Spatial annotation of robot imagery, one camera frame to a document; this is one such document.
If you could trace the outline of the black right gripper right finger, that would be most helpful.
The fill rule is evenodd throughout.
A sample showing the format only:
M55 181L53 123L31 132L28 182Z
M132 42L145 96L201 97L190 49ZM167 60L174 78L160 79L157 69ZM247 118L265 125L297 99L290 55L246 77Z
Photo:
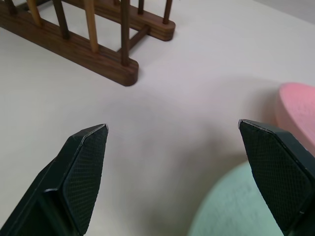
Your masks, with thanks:
M255 183L285 236L315 234L315 158L288 131L239 120Z

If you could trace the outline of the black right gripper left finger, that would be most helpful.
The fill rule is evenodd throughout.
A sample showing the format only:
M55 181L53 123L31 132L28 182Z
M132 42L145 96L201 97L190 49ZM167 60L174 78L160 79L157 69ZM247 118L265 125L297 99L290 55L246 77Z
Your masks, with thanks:
M83 236L98 196L108 126L70 136L33 180L0 230L2 236Z

